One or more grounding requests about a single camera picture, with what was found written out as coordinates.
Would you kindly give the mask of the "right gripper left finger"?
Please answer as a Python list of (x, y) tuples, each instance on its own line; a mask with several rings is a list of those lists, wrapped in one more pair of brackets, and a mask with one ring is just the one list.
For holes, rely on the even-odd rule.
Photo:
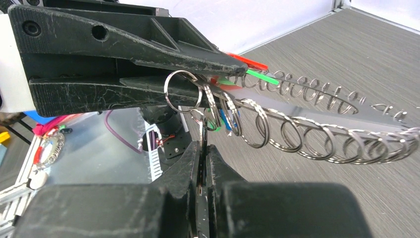
[(200, 145), (149, 184), (42, 188), (18, 220), (15, 238), (192, 238)]

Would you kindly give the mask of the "numbered metal key ring disc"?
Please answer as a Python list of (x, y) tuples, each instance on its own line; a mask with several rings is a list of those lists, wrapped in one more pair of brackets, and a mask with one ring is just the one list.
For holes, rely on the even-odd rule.
[(302, 76), (294, 79), (282, 71), (264, 72), (278, 80), (278, 85), (259, 78), (263, 91), (302, 97), (315, 105), (326, 102), (326, 111), (309, 110), (260, 95), (254, 85), (240, 77), (241, 85), (227, 77), (207, 78), (186, 70), (172, 72), (165, 80), (164, 94), (170, 93), (169, 83), (175, 76), (191, 82), (198, 97), (187, 110), (191, 114), (200, 107), (204, 125), (217, 129), (223, 124), (219, 109), (230, 109), (237, 122), (234, 128), (226, 113), (232, 133), (254, 148), (268, 144), (278, 150), (297, 153), (311, 160), (336, 164), (386, 164), (404, 159), (420, 147), (420, 129), (404, 123), (405, 111), (392, 113), (388, 104), (372, 104), (357, 91), (344, 94), (341, 87), (334, 91), (329, 83)]

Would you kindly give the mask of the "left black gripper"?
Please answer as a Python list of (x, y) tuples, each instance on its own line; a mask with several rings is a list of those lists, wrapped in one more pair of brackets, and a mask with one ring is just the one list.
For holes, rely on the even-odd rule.
[(3, 0), (0, 11), (10, 19), (26, 84), (43, 117), (165, 105), (167, 69), (248, 69), (164, 8), (116, 0)]

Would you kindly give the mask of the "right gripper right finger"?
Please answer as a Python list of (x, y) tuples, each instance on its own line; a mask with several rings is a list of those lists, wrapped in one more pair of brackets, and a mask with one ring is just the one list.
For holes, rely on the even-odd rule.
[(213, 238), (370, 238), (353, 193), (338, 183), (250, 182), (207, 148)]

